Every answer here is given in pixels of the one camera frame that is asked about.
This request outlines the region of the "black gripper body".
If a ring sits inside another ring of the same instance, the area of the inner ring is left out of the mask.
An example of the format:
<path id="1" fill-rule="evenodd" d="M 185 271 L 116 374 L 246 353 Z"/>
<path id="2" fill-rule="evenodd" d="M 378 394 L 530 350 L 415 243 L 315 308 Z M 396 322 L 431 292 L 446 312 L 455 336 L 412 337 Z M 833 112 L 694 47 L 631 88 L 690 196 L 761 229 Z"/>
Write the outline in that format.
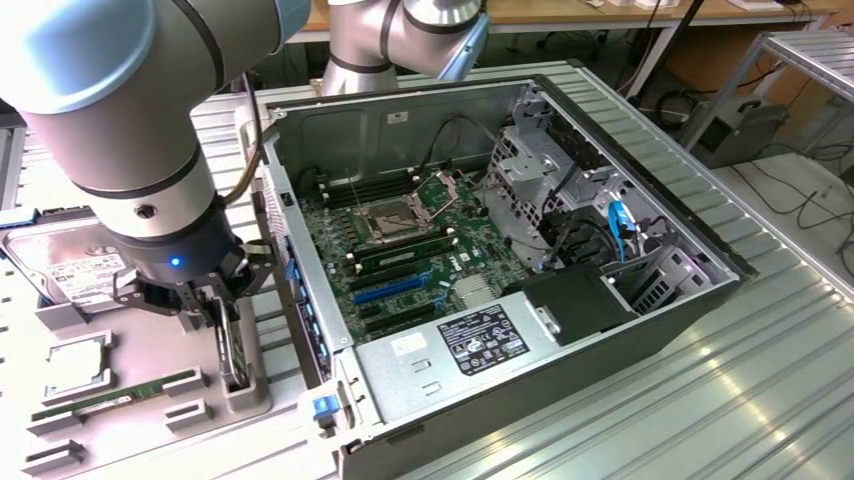
<path id="1" fill-rule="evenodd" d="M 128 306 L 199 306 L 206 287 L 235 299 L 246 289 L 246 252 L 222 198 L 177 232 L 151 239 L 116 234 L 131 267 L 113 275 L 113 298 Z"/>

